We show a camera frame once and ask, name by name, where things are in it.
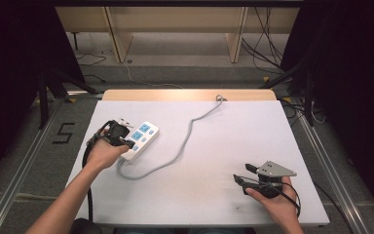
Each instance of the white table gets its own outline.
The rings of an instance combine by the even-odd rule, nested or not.
[[[190,119],[215,101],[100,101],[93,114],[71,180],[80,170],[85,143],[106,121],[124,117],[136,127],[150,121],[161,129],[150,147],[123,171],[138,176],[167,162],[177,152]],[[195,122],[181,158],[141,180],[121,178],[116,166],[92,186],[93,220],[115,226],[197,227],[272,224],[267,213],[235,184],[233,174],[256,177],[244,164],[267,160],[295,171],[302,225],[329,223],[281,104],[275,100],[226,101]],[[87,201],[77,217],[88,217]]]

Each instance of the human hand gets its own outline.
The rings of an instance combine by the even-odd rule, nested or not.
[[[92,167],[99,172],[111,167],[118,157],[129,151],[127,145],[113,146],[103,139],[98,140],[93,146],[88,157],[86,167]]]
[[[291,185],[288,176],[284,176],[281,182]],[[303,233],[299,220],[297,219],[296,208],[286,198],[281,195],[275,198],[266,198],[252,188],[247,188],[245,192],[267,210],[270,218],[277,223],[285,233]],[[296,193],[290,186],[284,184],[282,192],[293,201],[296,201]]]

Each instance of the human arm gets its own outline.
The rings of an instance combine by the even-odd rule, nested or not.
[[[290,178],[285,176],[281,179],[283,183],[291,185]],[[258,191],[247,188],[247,194],[258,201],[269,213],[270,218],[280,226],[284,233],[299,234],[303,233],[299,220],[297,219],[296,208],[283,196],[275,198],[266,198]],[[296,201],[296,193],[293,189],[284,184],[282,192]]]
[[[27,233],[69,233],[95,178],[102,170],[111,167],[117,158],[128,150],[129,147],[126,145],[112,146],[105,140],[98,140],[90,152],[84,169],[74,177]]]

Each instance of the gray cable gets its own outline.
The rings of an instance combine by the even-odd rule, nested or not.
[[[187,136],[186,136],[186,138],[184,138],[184,140],[181,143],[181,146],[180,146],[180,148],[178,150],[178,153],[175,155],[175,157],[173,159],[171,159],[167,163],[164,163],[163,165],[161,165],[161,166],[159,166],[159,167],[157,167],[155,169],[150,170],[149,172],[145,173],[144,175],[140,175],[140,176],[128,176],[128,175],[124,175],[123,172],[121,172],[121,167],[125,163],[125,159],[120,157],[120,160],[117,163],[117,172],[118,172],[118,174],[120,176],[122,176],[123,178],[126,178],[128,180],[138,180],[138,179],[144,178],[146,176],[149,176],[150,174],[152,174],[152,173],[154,173],[154,172],[156,172],[156,171],[158,171],[158,170],[160,170],[162,168],[165,168],[165,167],[173,164],[180,157],[181,153],[184,150],[184,147],[186,146],[187,140],[189,139],[189,137],[191,135],[191,132],[193,130],[193,123],[195,121],[197,121],[197,120],[204,119],[209,113],[211,113],[213,110],[217,109],[223,103],[224,97],[221,96],[221,95],[217,95],[216,96],[216,100],[220,101],[220,102],[215,107],[213,107],[212,109],[210,109],[210,111],[208,111],[206,114],[204,114],[204,115],[202,115],[200,117],[197,117],[195,119],[190,120],[189,127],[188,127],[188,132],[187,132]]]

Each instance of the power strip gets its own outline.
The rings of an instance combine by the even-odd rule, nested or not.
[[[121,155],[126,160],[126,164],[131,164],[142,152],[154,141],[159,135],[160,129],[151,124],[144,122],[138,127],[127,139],[135,142],[135,145],[128,152]]]

